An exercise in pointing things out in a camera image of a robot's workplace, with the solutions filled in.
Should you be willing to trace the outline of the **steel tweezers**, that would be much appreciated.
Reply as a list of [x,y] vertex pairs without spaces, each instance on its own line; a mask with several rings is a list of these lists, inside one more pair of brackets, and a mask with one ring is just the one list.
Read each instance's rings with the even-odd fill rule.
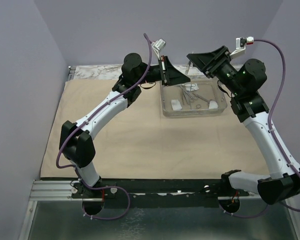
[[181,87],[180,87],[180,97],[181,97],[182,105],[185,105],[184,91]]
[[185,71],[184,71],[184,74],[185,74],[186,76],[188,76],[188,73],[189,73],[189,70],[190,70],[191,65],[192,65],[192,62],[191,62],[191,61],[189,61],[189,62],[187,63],[187,65],[186,65],[186,69],[185,69]]

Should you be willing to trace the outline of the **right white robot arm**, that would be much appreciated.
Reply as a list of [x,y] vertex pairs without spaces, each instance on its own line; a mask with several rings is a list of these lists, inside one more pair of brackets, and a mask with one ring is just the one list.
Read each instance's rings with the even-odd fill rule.
[[264,63],[251,58],[236,70],[225,46],[207,53],[189,53],[187,58],[206,77],[217,78],[232,93],[232,111],[254,138],[269,172],[257,175],[229,171],[222,175],[225,180],[219,184],[220,191],[226,196],[237,190],[252,192],[269,205],[300,194],[300,164],[276,133],[270,110],[258,92],[267,80]]

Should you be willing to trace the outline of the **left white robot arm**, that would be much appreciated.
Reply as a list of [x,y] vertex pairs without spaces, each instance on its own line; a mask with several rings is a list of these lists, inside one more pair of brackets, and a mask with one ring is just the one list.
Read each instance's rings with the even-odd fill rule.
[[58,155],[70,161],[87,196],[96,197],[101,190],[101,177],[93,164],[96,155],[93,140],[108,122],[136,101],[142,84],[155,82],[170,87],[188,83],[190,78],[177,70],[167,56],[160,56],[157,65],[149,65],[139,54],[129,53],[123,60],[118,81],[106,98],[81,119],[62,125]]

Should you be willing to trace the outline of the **beige surgical wrap cloth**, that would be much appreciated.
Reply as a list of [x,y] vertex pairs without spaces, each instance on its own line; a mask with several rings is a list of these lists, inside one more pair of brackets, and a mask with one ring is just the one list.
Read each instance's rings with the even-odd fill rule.
[[[41,177],[74,177],[58,156],[62,124],[98,106],[114,80],[73,79],[65,84],[40,171]],[[267,175],[266,161],[230,107],[215,116],[164,117],[160,88],[143,90],[95,137],[93,164],[102,178],[218,179],[231,170]]]

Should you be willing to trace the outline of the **wire mesh instrument tray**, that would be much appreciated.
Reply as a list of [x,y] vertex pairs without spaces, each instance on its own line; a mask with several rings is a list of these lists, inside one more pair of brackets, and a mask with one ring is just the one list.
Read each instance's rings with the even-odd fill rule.
[[[200,110],[190,110],[190,105],[184,101],[182,104],[180,87],[184,87],[191,95],[198,94],[208,100],[218,103],[218,109],[209,109],[209,104],[203,100],[197,99],[190,105],[200,104]],[[199,117],[219,115],[228,107],[225,94],[219,89],[216,80],[197,79],[188,83],[174,86],[160,87],[161,109],[165,117],[183,118],[183,117]],[[171,100],[179,100],[182,110],[173,111]]]

